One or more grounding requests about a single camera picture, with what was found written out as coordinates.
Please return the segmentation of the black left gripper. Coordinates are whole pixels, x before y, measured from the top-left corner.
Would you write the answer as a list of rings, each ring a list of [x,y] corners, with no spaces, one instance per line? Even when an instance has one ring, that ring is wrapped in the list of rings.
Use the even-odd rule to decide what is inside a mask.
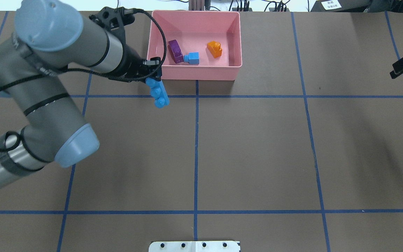
[[[139,78],[142,67],[149,69],[149,73],[142,80],[162,81],[161,57],[142,59],[139,54],[126,43],[125,26],[135,21],[136,13],[144,11],[137,8],[104,7],[96,14],[90,15],[90,20],[101,27],[107,37],[107,46],[102,58],[90,66],[93,70],[110,76],[124,76],[125,78]]]

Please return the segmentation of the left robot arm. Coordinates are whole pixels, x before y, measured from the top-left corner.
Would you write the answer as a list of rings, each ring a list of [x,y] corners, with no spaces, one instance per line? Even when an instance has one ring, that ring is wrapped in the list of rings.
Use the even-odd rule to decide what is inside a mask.
[[[59,80],[89,73],[119,82],[144,82],[155,106],[169,105],[161,80],[162,57],[141,58],[126,44],[125,26],[143,13],[105,7],[88,18],[59,0],[23,0],[15,30],[0,44],[0,93],[17,103],[29,124],[0,136],[0,189],[51,162],[70,167],[99,149],[90,123]]]

